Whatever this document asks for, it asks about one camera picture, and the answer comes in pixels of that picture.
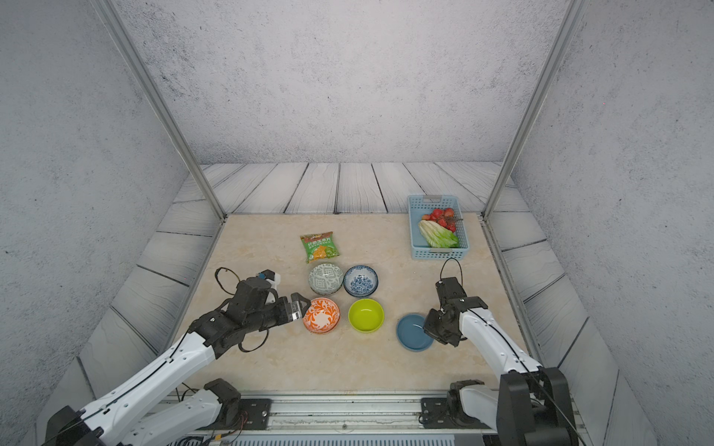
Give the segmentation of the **aluminium frame post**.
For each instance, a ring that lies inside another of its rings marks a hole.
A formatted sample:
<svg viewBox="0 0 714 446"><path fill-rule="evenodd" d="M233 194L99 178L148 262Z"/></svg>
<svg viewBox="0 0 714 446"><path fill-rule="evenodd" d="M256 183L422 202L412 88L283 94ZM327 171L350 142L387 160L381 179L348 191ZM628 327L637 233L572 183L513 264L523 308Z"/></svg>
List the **aluminium frame post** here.
<svg viewBox="0 0 714 446"><path fill-rule="evenodd" d="M572 0L565 11L565 16L560 29L551 46L548 57L543 65L533 94L528 101L522 120L517 128L515 136L511 141L511 146L501 164L500 171L496 177L494 188L492 189L483 210L483 221L489 221L491 215L496 211L498 202L506 188L506 184L513 173L519 158L524 151L528 136L537 120L538 114L548 96L552 82L560 69L567 48L576 28L581 21L588 2L586 0Z"/></svg>
<svg viewBox="0 0 714 446"><path fill-rule="evenodd" d="M219 203L216 193L214 193L213 188L206 179L203 169L200 167L187 139L185 139L173 114L169 110L156 82L154 82L154 78L152 78L141 55L139 55L139 51L135 47L115 5L109 0L92 0L91 5L102 20L109 36L125 61L126 66L139 83L155 116L161 126L163 126L165 133L167 133L182 162L196 182L200 193L204 195L214 214L219 221L223 223L227 219L227 212Z"/></svg>

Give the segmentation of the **aluminium frame post left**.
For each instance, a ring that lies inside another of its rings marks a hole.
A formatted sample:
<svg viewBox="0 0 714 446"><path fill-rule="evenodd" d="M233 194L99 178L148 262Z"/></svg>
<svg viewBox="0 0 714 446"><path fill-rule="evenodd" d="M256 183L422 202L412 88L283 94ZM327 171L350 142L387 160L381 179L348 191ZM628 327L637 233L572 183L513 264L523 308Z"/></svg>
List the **aluminium frame post left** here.
<svg viewBox="0 0 714 446"><path fill-rule="evenodd" d="M109 36L125 61L126 66L139 83L155 116L161 126L163 126L165 133L167 133L182 162L196 182L200 193L204 195L214 214L219 221L223 223L227 219L227 212L219 203L216 193L214 193L213 188L206 179L203 169L200 167L187 139L185 139L173 114L169 110L156 82L154 82L154 78L152 78L141 55L139 55L139 51L135 47L115 5L109 0L92 0L91 5L102 20Z"/></svg>

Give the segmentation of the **lime green plastic bowl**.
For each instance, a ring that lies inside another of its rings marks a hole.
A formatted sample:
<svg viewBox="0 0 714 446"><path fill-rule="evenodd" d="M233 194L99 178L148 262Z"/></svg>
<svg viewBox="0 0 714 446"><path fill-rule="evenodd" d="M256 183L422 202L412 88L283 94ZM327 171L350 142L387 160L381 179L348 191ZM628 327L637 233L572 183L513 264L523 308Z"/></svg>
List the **lime green plastic bowl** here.
<svg viewBox="0 0 714 446"><path fill-rule="evenodd" d="M370 298L362 298L351 305L348 319L351 327L357 332L371 334L383 325L385 312L379 302Z"/></svg>

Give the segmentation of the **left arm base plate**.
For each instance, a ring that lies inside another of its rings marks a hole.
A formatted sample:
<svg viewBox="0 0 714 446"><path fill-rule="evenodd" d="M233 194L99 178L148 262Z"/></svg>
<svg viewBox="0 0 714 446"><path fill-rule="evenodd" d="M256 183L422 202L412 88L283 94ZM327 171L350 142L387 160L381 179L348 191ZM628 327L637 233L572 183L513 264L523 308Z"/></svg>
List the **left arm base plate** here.
<svg viewBox="0 0 714 446"><path fill-rule="evenodd" d="M218 417L199 430L266 430L271 413L271 399L241 399L221 406Z"/></svg>

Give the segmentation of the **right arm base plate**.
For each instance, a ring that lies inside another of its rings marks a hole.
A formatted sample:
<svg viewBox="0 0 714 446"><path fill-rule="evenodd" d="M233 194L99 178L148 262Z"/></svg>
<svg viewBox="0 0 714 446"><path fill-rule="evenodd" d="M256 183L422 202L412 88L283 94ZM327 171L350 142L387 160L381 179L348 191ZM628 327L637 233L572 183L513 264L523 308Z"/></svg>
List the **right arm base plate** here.
<svg viewBox="0 0 714 446"><path fill-rule="evenodd" d="M424 429L489 429L475 418L459 416L446 397L422 398L418 423Z"/></svg>

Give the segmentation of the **aluminium frame post right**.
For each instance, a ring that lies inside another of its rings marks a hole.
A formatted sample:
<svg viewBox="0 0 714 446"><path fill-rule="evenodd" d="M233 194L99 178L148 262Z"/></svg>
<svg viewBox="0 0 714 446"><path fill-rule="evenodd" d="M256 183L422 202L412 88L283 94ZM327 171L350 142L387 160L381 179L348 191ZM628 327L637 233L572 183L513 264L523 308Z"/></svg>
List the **aluminium frame post right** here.
<svg viewBox="0 0 714 446"><path fill-rule="evenodd" d="M552 82L560 69L567 48L576 28L581 21L588 2L586 0L572 0L565 11L565 16L560 29L551 46L548 57L543 65L533 94L528 101L522 120L517 128L515 136L511 141L511 146L501 164L500 171L496 177L494 188L492 189L483 210L483 221L489 221L491 215L496 211L498 202L506 188L506 184L513 173L519 158L524 151L528 136L537 120L538 114L548 96Z"/></svg>

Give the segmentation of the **orange leaf pattern bowl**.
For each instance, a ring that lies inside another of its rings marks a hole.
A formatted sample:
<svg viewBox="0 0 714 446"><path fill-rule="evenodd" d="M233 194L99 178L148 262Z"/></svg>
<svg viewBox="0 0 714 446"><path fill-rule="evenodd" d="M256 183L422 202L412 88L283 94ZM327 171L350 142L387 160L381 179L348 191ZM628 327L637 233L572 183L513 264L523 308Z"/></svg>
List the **orange leaf pattern bowl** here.
<svg viewBox="0 0 714 446"><path fill-rule="evenodd" d="M316 297L302 318L304 327L313 334L326 334L340 322L340 307L332 299Z"/></svg>

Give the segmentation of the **light blue plastic basket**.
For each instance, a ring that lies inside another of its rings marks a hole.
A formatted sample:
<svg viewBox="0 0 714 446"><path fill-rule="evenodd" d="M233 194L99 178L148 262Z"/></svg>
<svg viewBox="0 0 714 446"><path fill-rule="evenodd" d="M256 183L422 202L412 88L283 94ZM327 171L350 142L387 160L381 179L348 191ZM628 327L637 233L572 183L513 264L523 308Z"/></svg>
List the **light blue plastic basket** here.
<svg viewBox="0 0 714 446"><path fill-rule="evenodd" d="M430 214L436 208L453 208L457 217L459 247L450 249L431 248L418 230L422 216ZM408 215L410 225L410 240L412 257L416 259L461 259L470 250L469 238L466 232L459 201L451 195L410 195L408 197Z"/></svg>

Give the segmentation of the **red strawberries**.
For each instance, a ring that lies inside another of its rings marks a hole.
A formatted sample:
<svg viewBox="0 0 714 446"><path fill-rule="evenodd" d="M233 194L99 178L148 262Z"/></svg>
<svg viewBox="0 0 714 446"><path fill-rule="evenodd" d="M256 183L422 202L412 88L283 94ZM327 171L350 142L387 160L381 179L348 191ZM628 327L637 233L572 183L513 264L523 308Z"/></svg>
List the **red strawberries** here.
<svg viewBox="0 0 714 446"><path fill-rule="evenodd" d="M430 214L423 215L421 219L433 221L450 230L450 232L457 231L457 217L453 208L436 208Z"/></svg>

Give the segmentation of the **green patterned white bowl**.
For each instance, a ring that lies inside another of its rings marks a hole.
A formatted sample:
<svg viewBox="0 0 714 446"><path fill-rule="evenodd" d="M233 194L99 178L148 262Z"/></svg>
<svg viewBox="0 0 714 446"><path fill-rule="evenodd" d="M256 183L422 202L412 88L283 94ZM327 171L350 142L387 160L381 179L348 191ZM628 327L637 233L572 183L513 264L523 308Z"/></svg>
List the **green patterned white bowl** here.
<svg viewBox="0 0 714 446"><path fill-rule="evenodd" d="M316 295L332 295L342 288L344 272L334 263L315 266L309 274L308 284Z"/></svg>

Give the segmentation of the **slate blue plastic bowl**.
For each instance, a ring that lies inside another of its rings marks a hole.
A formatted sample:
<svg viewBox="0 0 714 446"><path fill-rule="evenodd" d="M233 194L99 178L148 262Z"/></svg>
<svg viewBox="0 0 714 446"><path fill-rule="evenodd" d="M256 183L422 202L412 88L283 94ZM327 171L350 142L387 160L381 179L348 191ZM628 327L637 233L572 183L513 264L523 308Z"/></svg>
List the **slate blue plastic bowl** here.
<svg viewBox="0 0 714 446"><path fill-rule="evenodd" d="M398 321L397 339L405 349L421 352L431 347L433 339L424 331L425 321L426 317L418 313L407 314Z"/></svg>

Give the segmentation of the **blue floral bowl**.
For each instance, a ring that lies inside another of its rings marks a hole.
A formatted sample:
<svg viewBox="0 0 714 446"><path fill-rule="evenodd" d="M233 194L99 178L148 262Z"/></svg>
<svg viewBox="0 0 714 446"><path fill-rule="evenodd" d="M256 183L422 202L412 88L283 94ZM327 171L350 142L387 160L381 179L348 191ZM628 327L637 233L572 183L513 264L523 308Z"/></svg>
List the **blue floral bowl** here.
<svg viewBox="0 0 714 446"><path fill-rule="evenodd" d="M369 266L356 265L349 268L344 274L343 288L352 297L370 297L378 287L379 277Z"/></svg>

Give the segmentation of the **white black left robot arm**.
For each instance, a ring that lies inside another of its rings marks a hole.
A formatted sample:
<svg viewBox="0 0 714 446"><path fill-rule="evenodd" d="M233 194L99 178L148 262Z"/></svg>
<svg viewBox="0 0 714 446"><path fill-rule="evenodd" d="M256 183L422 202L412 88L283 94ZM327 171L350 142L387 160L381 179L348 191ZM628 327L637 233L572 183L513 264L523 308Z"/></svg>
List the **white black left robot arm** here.
<svg viewBox="0 0 714 446"><path fill-rule="evenodd" d="M181 403L153 414L163 398L248 334L302 319L311 306L299 293L281 297L268 271L238 282L232 297L194 320L180 340L123 384L81 409L61 408L46 426L48 445L167 445L197 429L241 429L241 394L217 378Z"/></svg>

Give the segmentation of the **green corn chips bag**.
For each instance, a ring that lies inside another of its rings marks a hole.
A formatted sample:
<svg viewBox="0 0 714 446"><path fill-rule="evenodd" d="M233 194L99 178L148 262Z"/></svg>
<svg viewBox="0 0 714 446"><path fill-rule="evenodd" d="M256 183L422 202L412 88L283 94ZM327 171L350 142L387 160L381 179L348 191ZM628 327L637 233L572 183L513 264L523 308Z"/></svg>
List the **green corn chips bag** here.
<svg viewBox="0 0 714 446"><path fill-rule="evenodd" d="M306 234L300 236L306 252L306 262L336 258L340 255L333 238L333 232Z"/></svg>

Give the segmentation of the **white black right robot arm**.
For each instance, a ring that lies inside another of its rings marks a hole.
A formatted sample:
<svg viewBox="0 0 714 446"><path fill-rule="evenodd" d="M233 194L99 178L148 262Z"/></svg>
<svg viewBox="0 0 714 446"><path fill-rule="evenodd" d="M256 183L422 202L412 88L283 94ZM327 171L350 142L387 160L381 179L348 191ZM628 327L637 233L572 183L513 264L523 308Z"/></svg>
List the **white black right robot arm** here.
<svg viewBox="0 0 714 446"><path fill-rule="evenodd" d="M490 427L499 445L579 445L568 381L517 348L487 308L430 310L424 332L444 345L472 342L498 379L491 390L480 380L455 382L443 408L425 427L443 419L457 427Z"/></svg>

